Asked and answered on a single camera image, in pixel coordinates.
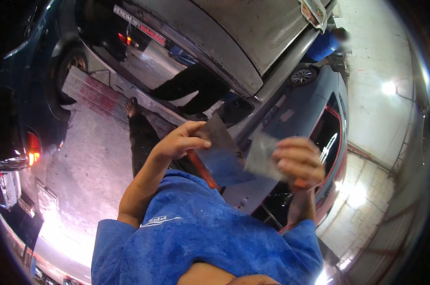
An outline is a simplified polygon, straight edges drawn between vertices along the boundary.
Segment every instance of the rim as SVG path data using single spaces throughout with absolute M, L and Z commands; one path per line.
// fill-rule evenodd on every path
M 295 72 L 291 76 L 291 81 L 294 83 L 303 83 L 312 76 L 312 72 L 309 69 L 301 69 Z
M 73 65 L 78 69 L 86 71 L 85 60 L 83 60 L 81 56 L 75 56 L 68 62 L 68 64 L 66 65 L 67 72 L 69 72 L 69 70 L 71 69 L 71 66 Z

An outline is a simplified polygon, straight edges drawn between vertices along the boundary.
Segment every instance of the brake light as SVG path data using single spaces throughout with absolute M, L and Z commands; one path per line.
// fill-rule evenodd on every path
M 131 43 L 131 38 L 130 37 L 125 37 L 121 33 L 118 33 L 118 37 L 120 38 L 120 41 L 122 43 L 126 43 L 127 45 L 129 45 Z
M 39 138 L 28 132 L 28 160 L 29 166 L 32 166 L 41 157 L 41 143 Z

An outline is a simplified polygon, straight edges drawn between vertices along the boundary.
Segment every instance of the hair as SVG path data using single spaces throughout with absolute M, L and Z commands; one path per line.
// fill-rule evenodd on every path
M 333 30 L 332 32 L 336 32 L 337 38 L 339 38 L 341 41 L 347 41 L 349 39 L 349 32 L 345 30 L 345 28 L 337 28 Z

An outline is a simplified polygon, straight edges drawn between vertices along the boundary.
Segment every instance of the metal scraper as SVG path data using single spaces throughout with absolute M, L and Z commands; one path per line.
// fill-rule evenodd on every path
M 195 134 L 209 140 L 208 150 L 194 150 L 218 186 L 230 186 L 255 179 L 243 171 L 244 160 L 241 151 L 228 133 L 218 114 L 213 115 Z

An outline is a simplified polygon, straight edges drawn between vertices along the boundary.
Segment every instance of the black pants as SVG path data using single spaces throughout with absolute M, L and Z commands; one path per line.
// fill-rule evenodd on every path
M 218 102 L 229 91 L 229 86 L 199 62 L 189 66 L 171 80 L 150 92 L 161 100 L 177 100 L 199 91 L 181 110 L 185 114 L 200 114 Z
M 139 170 L 144 166 L 147 157 L 155 145 L 160 141 L 160 138 L 153 126 L 148 122 L 147 118 L 140 112 L 137 112 L 129 119 L 129 125 L 132 173 L 135 177 Z M 173 160 L 169 168 L 180 169 L 200 177 L 199 172 L 187 157 Z
M 308 55 L 304 54 L 303 58 L 300 60 L 300 62 L 305 63 L 317 63 L 318 61 L 314 60 L 313 58 L 309 57 Z

